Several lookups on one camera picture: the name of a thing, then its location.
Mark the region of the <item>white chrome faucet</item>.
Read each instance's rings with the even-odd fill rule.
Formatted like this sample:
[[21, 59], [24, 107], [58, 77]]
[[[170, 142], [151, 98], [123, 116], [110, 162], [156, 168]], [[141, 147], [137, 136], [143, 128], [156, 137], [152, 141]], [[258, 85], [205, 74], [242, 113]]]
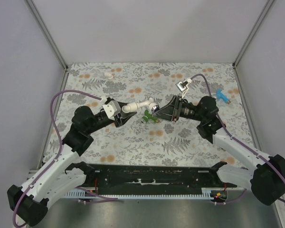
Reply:
[[140, 102], [138, 104], [139, 108], [143, 108], [146, 107], [149, 111], [151, 111], [152, 113], [155, 113], [159, 110], [159, 105], [155, 102], [154, 98], [150, 97], [148, 100], [144, 101], [144, 102]]

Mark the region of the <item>white pipe elbow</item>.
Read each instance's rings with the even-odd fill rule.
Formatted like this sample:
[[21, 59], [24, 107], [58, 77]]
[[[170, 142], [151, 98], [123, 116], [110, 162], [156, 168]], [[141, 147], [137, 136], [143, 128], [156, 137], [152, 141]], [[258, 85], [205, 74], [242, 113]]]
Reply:
[[105, 72], [104, 73], [104, 76], [106, 77], [106, 78], [108, 78], [108, 79], [112, 79], [114, 76], [111, 74], [111, 73], [109, 73], [109, 72]]

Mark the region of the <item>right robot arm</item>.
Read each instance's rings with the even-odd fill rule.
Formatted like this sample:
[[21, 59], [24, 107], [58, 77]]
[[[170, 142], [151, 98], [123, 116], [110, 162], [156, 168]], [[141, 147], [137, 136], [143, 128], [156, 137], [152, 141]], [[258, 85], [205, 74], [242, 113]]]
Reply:
[[223, 162], [215, 165], [215, 171], [208, 175], [211, 186], [230, 183], [252, 192], [264, 205], [270, 206], [276, 200], [285, 203], [282, 199], [285, 195], [285, 159], [278, 154], [268, 155], [233, 136], [218, 111], [213, 97], [204, 96], [194, 105], [175, 95], [167, 105], [153, 108], [152, 115], [169, 122], [179, 118], [198, 121], [197, 130], [203, 139], [224, 149], [244, 165], [243, 168]]

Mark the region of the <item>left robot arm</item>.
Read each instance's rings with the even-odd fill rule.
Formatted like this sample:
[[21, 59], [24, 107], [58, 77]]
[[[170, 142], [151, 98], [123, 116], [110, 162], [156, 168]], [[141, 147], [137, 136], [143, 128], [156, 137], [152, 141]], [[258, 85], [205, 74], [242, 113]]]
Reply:
[[85, 162], [76, 160], [92, 144], [92, 133], [110, 124], [123, 126], [137, 113], [135, 103], [122, 103], [108, 98], [99, 113], [90, 107], [75, 110], [70, 130], [59, 137], [59, 149], [31, 178], [21, 186], [12, 185], [8, 201], [13, 211], [13, 226], [37, 225], [48, 210], [70, 190], [80, 185], [91, 186], [95, 181], [94, 169]]

